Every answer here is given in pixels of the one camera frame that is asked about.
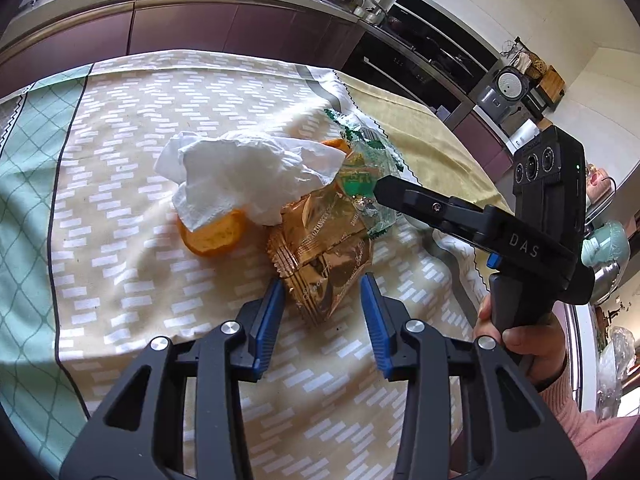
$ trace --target cutting board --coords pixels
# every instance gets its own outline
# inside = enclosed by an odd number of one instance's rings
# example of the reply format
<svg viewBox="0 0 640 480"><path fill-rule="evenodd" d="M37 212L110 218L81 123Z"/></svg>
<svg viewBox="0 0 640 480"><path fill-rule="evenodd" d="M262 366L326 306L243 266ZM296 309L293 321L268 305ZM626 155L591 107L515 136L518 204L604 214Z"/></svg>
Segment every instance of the cutting board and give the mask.
<svg viewBox="0 0 640 480"><path fill-rule="evenodd" d="M560 92L564 89L564 80L556 72L556 69L550 65L545 75L542 76L540 83L538 83L538 88L544 92L550 101L549 104L552 106L557 104L562 97Z"/></svg>

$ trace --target gold snack wrapper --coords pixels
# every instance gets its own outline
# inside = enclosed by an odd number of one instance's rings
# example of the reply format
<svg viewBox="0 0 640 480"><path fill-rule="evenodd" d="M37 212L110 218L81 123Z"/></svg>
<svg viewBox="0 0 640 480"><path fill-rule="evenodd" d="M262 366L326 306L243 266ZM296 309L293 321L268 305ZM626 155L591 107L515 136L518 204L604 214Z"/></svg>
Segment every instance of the gold snack wrapper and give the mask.
<svg viewBox="0 0 640 480"><path fill-rule="evenodd" d="M302 316L318 325L371 260L372 241L348 197L328 187L282 210L267 252Z"/></svg>

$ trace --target metal bolt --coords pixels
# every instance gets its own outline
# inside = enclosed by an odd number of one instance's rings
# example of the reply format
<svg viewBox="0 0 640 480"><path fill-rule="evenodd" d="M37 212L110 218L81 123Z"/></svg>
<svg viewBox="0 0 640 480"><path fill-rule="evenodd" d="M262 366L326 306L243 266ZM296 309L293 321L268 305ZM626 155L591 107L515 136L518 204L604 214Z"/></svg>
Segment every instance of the metal bolt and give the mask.
<svg viewBox="0 0 640 480"><path fill-rule="evenodd" d="M235 334L240 330L240 324L237 321L227 321L222 324L220 330L222 330L222 333L227 335Z"/></svg>
<svg viewBox="0 0 640 480"><path fill-rule="evenodd" d="M156 351L164 350L169 346L169 340L165 337L156 337L151 340L151 348Z"/></svg>
<svg viewBox="0 0 640 480"><path fill-rule="evenodd" d="M487 335L483 335L478 339L478 346L484 350L493 350L495 348L495 339Z"/></svg>
<svg viewBox="0 0 640 480"><path fill-rule="evenodd" d="M422 332L424 330L424 323L419 319L410 319L404 324L404 327L409 331L417 334L418 332Z"/></svg>

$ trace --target person's hand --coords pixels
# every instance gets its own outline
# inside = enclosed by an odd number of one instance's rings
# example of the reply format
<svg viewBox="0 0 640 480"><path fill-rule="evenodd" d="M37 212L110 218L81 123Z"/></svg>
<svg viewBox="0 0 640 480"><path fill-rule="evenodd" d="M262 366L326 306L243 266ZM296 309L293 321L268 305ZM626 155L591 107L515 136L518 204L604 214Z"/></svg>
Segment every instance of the person's hand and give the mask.
<svg viewBox="0 0 640 480"><path fill-rule="evenodd" d="M534 386L553 381L562 373L566 347L564 331L558 318L549 314L544 323L519 326L505 330L502 334L491 322L491 295L482 300L478 311L478 322L474 327L474 339L481 335L493 337L499 344L521 355L533 355L534 359L527 377Z"/></svg>

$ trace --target white napkin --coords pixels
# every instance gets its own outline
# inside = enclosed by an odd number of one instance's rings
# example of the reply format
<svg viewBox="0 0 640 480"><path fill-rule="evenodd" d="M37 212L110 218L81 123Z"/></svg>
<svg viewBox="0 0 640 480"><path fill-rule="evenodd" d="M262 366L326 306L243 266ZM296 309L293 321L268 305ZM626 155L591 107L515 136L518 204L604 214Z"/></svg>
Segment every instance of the white napkin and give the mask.
<svg viewBox="0 0 640 480"><path fill-rule="evenodd" d="M233 209L257 224L279 224L282 206L330 184L344 157L320 142L247 130L219 137L181 132L166 144L155 169L179 184L176 212L195 231Z"/></svg>

